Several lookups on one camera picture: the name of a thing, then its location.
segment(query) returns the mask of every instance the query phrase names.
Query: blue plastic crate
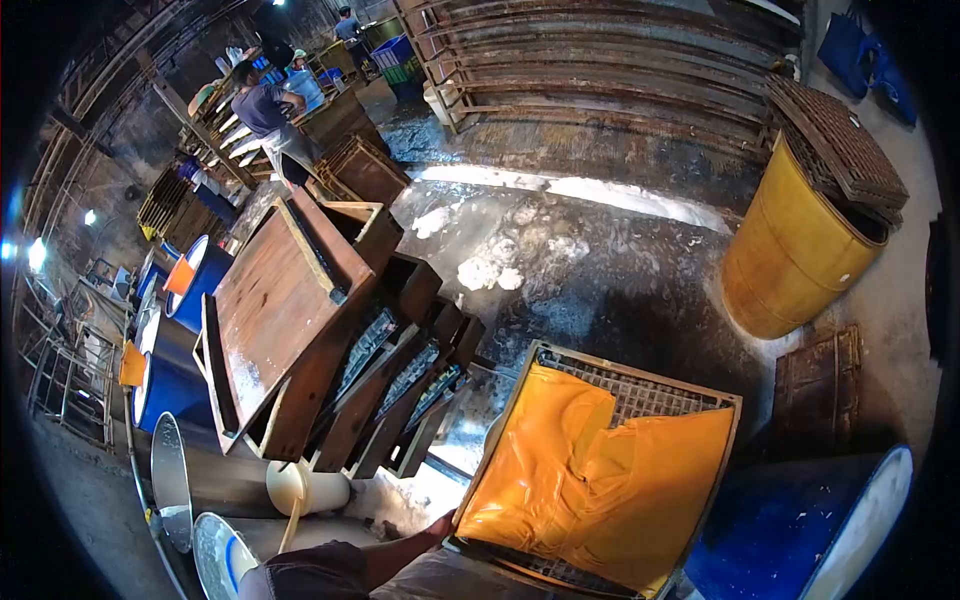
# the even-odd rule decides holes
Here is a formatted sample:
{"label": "blue plastic crate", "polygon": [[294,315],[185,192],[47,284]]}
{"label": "blue plastic crate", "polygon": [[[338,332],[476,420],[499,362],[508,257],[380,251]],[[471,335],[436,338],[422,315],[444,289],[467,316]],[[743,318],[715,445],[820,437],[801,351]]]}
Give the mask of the blue plastic crate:
{"label": "blue plastic crate", "polygon": [[333,85],[333,78],[335,77],[344,78],[344,72],[339,67],[326,69],[317,79],[320,81],[320,85]]}
{"label": "blue plastic crate", "polygon": [[373,60],[381,69],[397,66],[414,56],[414,47],[410,44],[406,34],[400,34],[390,41],[384,42],[379,48],[371,52]]}

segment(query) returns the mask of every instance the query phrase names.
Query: orange fabric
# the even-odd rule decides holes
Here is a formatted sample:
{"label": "orange fabric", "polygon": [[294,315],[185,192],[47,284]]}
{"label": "orange fabric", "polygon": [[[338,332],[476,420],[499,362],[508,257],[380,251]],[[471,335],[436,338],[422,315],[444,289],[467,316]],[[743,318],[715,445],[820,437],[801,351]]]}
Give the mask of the orange fabric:
{"label": "orange fabric", "polygon": [[654,595],[693,535],[733,409],[608,429],[606,390],[535,365],[456,534]]}

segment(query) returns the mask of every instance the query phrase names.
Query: t-shirt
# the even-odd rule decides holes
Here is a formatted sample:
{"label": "t-shirt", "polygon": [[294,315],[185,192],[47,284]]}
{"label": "t-shirt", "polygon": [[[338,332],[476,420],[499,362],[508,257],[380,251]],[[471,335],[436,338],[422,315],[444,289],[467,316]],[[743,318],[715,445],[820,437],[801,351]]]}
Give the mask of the t-shirt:
{"label": "t-shirt", "polygon": [[366,573],[360,548],[332,541],[277,554],[247,571],[237,600],[367,600]]}
{"label": "t-shirt", "polygon": [[333,28],[333,32],[337,35],[338,38],[343,41],[347,41],[351,37],[357,37],[357,31],[360,29],[360,21],[357,20],[357,17],[352,16],[349,19],[344,19],[337,23]]}
{"label": "t-shirt", "polygon": [[246,93],[237,94],[230,108],[253,135],[266,137],[287,123],[279,106],[285,93],[286,90],[279,85],[256,85]]}

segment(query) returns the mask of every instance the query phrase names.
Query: apron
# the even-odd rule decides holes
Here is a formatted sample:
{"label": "apron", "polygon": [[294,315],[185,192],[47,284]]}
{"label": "apron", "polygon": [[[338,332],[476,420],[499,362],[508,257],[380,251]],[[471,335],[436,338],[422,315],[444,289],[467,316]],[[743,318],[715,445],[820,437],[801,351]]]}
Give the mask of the apron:
{"label": "apron", "polygon": [[319,181],[314,165],[324,154],[323,149],[315,141],[300,132],[292,123],[287,123],[275,132],[271,132],[260,142],[263,152],[270,159],[274,171],[280,176],[284,185],[291,187],[290,181],[283,177],[283,155],[287,155],[303,167],[310,177]]}

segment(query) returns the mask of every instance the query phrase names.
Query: green crate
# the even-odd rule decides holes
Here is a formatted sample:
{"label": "green crate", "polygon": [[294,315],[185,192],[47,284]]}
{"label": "green crate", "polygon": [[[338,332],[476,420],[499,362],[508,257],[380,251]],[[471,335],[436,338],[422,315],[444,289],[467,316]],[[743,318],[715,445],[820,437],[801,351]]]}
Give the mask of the green crate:
{"label": "green crate", "polygon": [[388,66],[380,72],[383,73],[383,77],[387,80],[388,84],[402,84],[410,81],[410,76],[406,70],[404,70],[402,64]]}

